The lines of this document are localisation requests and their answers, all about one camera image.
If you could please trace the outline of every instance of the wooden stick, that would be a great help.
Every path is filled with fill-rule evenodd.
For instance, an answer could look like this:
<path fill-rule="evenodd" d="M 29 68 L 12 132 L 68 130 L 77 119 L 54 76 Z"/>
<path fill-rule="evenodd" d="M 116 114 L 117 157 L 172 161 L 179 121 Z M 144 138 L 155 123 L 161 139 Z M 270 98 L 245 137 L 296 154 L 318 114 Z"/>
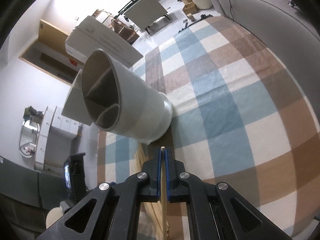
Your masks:
<path fill-rule="evenodd" d="M 165 175 L 164 147 L 161 147 L 161 207 L 163 240 L 167 240 L 167 182 Z"/>
<path fill-rule="evenodd" d="M 147 161 L 147 158 L 144 154 L 142 145 L 139 144 L 138 150 L 134 154 L 135 158 L 135 170 L 136 172 L 140 172 L 142 169 L 142 165 L 145 161 Z M 166 240 L 167 237 L 169 237 L 169 223 L 166 219 L 166 179 L 165 179 L 165 163 L 162 164 L 163 169 L 161 169 L 161 191 L 164 192 L 164 194 L 161 194 L 161 201 L 156 203 L 143 203 L 146 208 L 146 212 L 149 215 L 149 217 L 152 220 L 153 227 L 155 229 L 155 234 L 157 240 L 163 239 Z"/>

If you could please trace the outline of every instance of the black device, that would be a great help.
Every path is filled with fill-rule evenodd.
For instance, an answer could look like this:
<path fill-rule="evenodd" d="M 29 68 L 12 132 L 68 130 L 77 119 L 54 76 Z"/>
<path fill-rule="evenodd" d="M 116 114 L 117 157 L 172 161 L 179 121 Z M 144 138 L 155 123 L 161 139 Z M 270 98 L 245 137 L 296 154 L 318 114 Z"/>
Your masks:
<path fill-rule="evenodd" d="M 78 203 L 87 194 L 84 175 L 85 153 L 70 155 L 63 164 L 68 199 Z"/>
<path fill-rule="evenodd" d="M 291 238 L 225 182 L 202 182 L 157 149 L 139 173 L 116 185 L 102 183 L 37 240 L 134 240 L 141 202 L 160 200 L 160 169 L 165 161 L 167 198 L 186 202 L 192 240 L 290 240 Z"/>

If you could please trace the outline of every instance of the wooden plank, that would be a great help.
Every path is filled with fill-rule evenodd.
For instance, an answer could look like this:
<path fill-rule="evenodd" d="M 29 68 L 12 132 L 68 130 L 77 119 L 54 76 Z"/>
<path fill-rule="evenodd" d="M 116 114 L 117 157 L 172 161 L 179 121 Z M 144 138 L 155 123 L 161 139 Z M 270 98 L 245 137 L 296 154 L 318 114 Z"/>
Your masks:
<path fill-rule="evenodd" d="M 162 207 L 162 233 L 163 240 L 167 240 L 167 183 L 164 162 L 164 147 L 161 147 L 161 207 Z"/>
<path fill-rule="evenodd" d="M 38 40 L 41 43 L 47 45 L 49 48 L 55 50 L 56 52 L 70 58 L 71 60 L 74 60 L 81 65 L 84 65 L 83 62 L 67 53 L 65 42 L 68 36 L 69 35 L 67 33 L 52 25 L 51 23 L 40 20 Z"/>
<path fill-rule="evenodd" d="M 138 150 L 134 154 L 134 158 L 135 158 L 136 172 L 140 172 L 142 169 L 143 163 L 147 160 L 141 144 L 139 144 Z M 169 237 L 169 223 L 166 217 L 167 196 L 166 196 L 165 169 L 161 169 L 161 191 L 163 192 L 163 190 L 165 193 L 161 194 L 161 202 L 144 203 L 147 214 L 151 218 L 153 226 L 156 229 L 157 239 L 159 239 L 159 237 L 160 239 L 167 239 Z"/>

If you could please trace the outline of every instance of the cabinet door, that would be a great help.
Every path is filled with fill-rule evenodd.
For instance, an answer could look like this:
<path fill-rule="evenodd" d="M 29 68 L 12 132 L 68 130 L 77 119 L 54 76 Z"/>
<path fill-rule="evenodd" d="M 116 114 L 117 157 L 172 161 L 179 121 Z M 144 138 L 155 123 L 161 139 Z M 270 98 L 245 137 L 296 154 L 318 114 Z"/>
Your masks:
<path fill-rule="evenodd" d="M 63 119 L 63 116 L 61 114 L 55 113 L 52 120 L 52 126 L 60 129 L 62 124 L 62 119 Z"/>
<path fill-rule="evenodd" d="M 36 163 L 38 164 L 37 167 L 39 170 L 43 170 L 44 165 L 44 154 L 45 149 L 47 147 L 47 137 L 43 135 L 39 135 L 37 146 L 36 146 Z"/>
<path fill-rule="evenodd" d="M 68 132 L 70 129 L 71 119 L 67 117 L 63 117 L 60 129 Z"/>
<path fill-rule="evenodd" d="M 69 133 L 74 134 L 76 137 L 76 135 L 78 134 L 78 130 L 79 130 L 79 122 L 75 120 L 71 120 Z"/>
<path fill-rule="evenodd" d="M 40 134 L 43 136 L 48 136 L 49 133 L 49 129 L 51 126 L 51 122 L 52 122 L 52 118 L 53 118 L 53 111 L 51 109 L 47 109 L 44 113 L 44 117 L 41 123 L 41 127 L 40 127 Z"/>

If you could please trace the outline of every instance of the white cabinet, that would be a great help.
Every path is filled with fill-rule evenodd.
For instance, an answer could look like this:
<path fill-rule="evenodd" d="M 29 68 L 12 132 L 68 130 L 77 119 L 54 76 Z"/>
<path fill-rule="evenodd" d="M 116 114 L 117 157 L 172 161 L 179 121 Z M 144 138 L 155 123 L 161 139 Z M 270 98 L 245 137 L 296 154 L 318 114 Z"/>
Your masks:
<path fill-rule="evenodd" d="M 47 107 L 44 112 L 44 118 L 36 140 L 36 170 L 44 170 L 45 158 L 47 161 L 54 163 L 57 159 L 56 154 L 65 153 L 66 155 L 62 156 L 63 159 L 67 159 L 70 155 L 71 142 L 78 134 L 79 122 L 67 118 L 61 113 L 61 107 L 56 107 L 55 110 Z"/>
<path fill-rule="evenodd" d="M 40 134 L 43 136 L 48 136 L 49 133 L 49 129 L 51 126 L 51 122 L 52 122 L 52 117 L 53 117 L 53 111 L 51 109 L 47 109 L 45 111 L 45 115 L 43 117 L 41 126 L 40 126 Z"/>
<path fill-rule="evenodd" d="M 75 138 L 79 130 L 79 122 L 63 116 L 62 108 L 57 107 L 52 120 L 52 127 L 56 132 L 68 138 Z"/>
<path fill-rule="evenodd" d="M 62 112 L 62 108 L 57 107 L 53 116 L 52 125 L 51 125 L 52 127 L 60 129 L 62 124 L 62 119 L 63 119 L 61 112 Z"/>
<path fill-rule="evenodd" d="M 78 134 L 78 130 L 79 130 L 79 122 L 77 122 L 75 120 L 71 120 L 69 132 L 71 134 L 77 135 Z"/>
<path fill-rule="evenodd" d="M 60 130 L 68 132 L 70 129 L 71 119 L 67 117 L 63 117 Z"/>

